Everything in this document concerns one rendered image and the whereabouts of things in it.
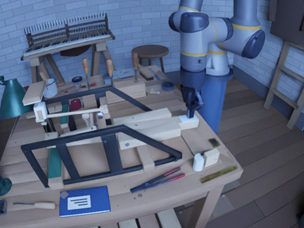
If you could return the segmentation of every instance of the screwdriver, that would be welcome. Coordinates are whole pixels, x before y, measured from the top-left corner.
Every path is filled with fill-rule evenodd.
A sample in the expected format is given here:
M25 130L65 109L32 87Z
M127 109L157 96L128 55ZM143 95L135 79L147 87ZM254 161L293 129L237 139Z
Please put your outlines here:
M138 58L137 53L132 53L132 63L133 63L134 73L135 73L135 82L137 82L137 65L138 65L137 58Z
M13 203L13 205L34 205L35 208L55 209L55 203L37 202L37 203Z
M87 90L89 90L89 78L87 77L87 74L89 73L89 66L87 64L87 58L82 59L82 68L84 69L85 78L87 79Z
M112 84L112 86L114 86L113 85L113 70L114 70L114 68L113 68L113 61L111 59L108 59L106 61L106 66L108 67L108 73L109 73L109 75L111 77L111 84Z

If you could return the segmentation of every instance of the metal ruler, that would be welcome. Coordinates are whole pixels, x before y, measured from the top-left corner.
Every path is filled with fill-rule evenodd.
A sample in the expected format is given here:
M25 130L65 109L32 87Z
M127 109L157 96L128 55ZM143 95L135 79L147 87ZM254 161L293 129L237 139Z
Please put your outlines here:
M209 181L209 180L213 180L213 179L215 179L215 178L217 178L217 177L223 176L223 175L225 175L226 173L230 173L230 172L232 172L233 170L236 170L236 169L237 169L237 166L236 166L236 165L230 166L230 167L228 167L228 168L226 168L226 169L223 169L223 170L221 170L221 171L219 171L219 172L217 172L217 173L213 173L213 174L211 174L211 175L209 175L209 176L206 176L206 177L201 178L201 179L200 179L200 182L201 182L201 183L205 183L205 182L207 182L207 181Z

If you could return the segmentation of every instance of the blue notebook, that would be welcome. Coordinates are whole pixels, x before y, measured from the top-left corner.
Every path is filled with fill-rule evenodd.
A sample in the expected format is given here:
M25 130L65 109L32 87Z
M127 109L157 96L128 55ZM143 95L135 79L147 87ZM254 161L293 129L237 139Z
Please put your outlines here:
M107 186L66 192L68 195L64 199L60 197L59 215L62 218L111 211Z

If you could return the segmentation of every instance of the yellow stripe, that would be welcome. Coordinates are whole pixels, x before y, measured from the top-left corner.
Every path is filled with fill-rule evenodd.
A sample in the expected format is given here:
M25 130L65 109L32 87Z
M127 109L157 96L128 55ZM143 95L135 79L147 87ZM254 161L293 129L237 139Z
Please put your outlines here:
M188 55L188 56L192 56L192 57L203 57L203 56L207 55L207 52L204 53L204 54L191 54L191 53L187 53L187 52L181 51L181 53L183 55Z
M225 50L224 47L222 46L222 42L220 42L220 48L222 48L223 50Z
M235 29L241 29L241 30L259 30L261 28L261 25L254 26L254 27L249 27L249 26L235 25L234 23L232 24L232 26Z
M194 10L193 8L189 8L189 7L180 7L180 8L185 8L185 9L187 9L187 10L192 10L192 11L195 11L195 12L200 12L200 11L198 11L198 10Z
M214 41L217 39L217 28L215 27L214 23L212 23L215 29L215 38Z
M227 51L210 51L208 50L209 54L213 54L213 55L224 55L227 54Z

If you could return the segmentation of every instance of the wooden knob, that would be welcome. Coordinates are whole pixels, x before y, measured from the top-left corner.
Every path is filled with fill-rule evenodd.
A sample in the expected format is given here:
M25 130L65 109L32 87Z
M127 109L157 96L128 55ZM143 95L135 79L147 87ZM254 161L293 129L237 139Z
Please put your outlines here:
M46 84L49 85L48 79L46 78L46 75L43 72L40 72L40 76L44 81L46 81Z
M137 68L137 65L138 65L138 55L137 53L132 53L132 62L133 62L133 67L134 68Z
M87 58L82 59L82 68L84 69L84 73L87 75L89 73L89 65L87 64Z
M113 61L111 59L108 59L106 61L106 66L108 67L108 73L109 73L110 77L112 77L113 76L113 70L114 70Z

